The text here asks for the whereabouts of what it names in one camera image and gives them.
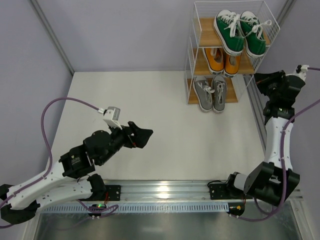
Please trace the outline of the orange sneaker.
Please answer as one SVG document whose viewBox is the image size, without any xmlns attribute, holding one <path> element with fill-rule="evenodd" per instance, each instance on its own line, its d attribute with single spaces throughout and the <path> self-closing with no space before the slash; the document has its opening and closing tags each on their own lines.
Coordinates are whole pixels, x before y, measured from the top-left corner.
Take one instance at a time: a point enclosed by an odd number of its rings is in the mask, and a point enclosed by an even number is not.
<svg viewBox="0 0 320 240">
<path fill-rule="evenodd" d="M 232 56 L 225 54 L 223 74 L 230 78 L 237 75 L 240 68 L 241 57 L 241 55 Z"/>
<path fill-rule="evenodd" d="M 211 74 L 221 74 L 224 70 L 224 55 L 220 48 L 203 48 L 203 56 Z"/>
</svg>

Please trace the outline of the grey sneaker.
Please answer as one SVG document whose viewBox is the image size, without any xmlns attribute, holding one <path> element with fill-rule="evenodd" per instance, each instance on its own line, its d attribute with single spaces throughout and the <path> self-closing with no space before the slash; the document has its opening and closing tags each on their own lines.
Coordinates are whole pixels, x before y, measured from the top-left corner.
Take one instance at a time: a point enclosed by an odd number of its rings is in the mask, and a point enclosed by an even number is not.
<svg viewBox="0 0 320 240">
<path fill-rule="evenodd" d="M 209 86 L 205 76 L 197 76 L 193 82 L 193 90 L 197 96 L 199 107 L 203 112 L 209 112 L 213 107 L 212 94 L 214 90 Z"/>
<path fill-rule="evenodd" d="M 216 75 L 211 82 L 211 87 L 214 91 L 212 110 L 218 114 L 222 113 L 226 105 L 227 82 L 221 75 Z"/>
</svg>

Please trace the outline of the green sneaker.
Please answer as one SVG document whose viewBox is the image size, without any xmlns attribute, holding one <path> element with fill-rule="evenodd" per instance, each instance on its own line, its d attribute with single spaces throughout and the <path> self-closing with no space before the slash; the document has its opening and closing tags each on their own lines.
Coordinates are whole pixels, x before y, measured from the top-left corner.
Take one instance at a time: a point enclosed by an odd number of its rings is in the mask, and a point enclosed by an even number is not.
<svg viewBox="0 0 320 240">
<path fill-rule="evenodd" d="M 240 27 L 244 35 L 245 51 L 251 58 L 262 57 L 266 52 L 267 42 L 263 35 L 265 26 L 271 26 L 270 19 L 260 22 L 259 18 L 251 11 L 244 11 L 240 15 Z"/>
<path fill-rule="evenodd" d="M 244 49 L 245 38 L 240 29 L 240 15 L 224 9 L 214 18 L 213 28 L 224 51 L 230 56 L 239 56 Z"/>
</svg>

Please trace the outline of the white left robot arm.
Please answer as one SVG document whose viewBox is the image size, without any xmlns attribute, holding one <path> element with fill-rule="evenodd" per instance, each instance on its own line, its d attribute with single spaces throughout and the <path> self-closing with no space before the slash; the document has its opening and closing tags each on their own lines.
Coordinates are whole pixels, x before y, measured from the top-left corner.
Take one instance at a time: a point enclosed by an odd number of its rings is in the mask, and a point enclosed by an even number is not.
<svg viewBox="0 0 320 240">
<path fill-rule="evenodd" d="M 95 173 L 122 147 L 144 148 L 153 130 L 138 127 L 133 121 L 127 126 L 111 128 L 111 132 L 95 131 L 44 172 L 19 185 L 3 184 L 0 217 L 11 225 L 29 221 L 37 212 L 55 204 L 73 200 L 99 201 L 106 190 L 102 177 Z"/>
</svg>

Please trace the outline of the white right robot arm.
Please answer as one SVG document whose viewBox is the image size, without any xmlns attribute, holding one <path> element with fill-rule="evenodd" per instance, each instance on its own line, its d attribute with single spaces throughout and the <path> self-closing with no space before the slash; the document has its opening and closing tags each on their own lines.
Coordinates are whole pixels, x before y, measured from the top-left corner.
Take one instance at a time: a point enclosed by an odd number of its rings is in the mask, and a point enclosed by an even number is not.
<svg viewBox="0 0 320 240">
<path fill-rule="evenodd" d="M 299 65 L 291 74 L 281 70 L 254 75 L 259 92 L 268 97 L 263 109 L 266 149 L 263 162 L 249 175 L 230 174 L 227 186 L 236 194 L 278 207 L 298 186 L 300 175 L 291 164 L 290 138 L 295 116 L 293 104 L 306 84 L 307 70 L 306 65 Z"/>
</svg>

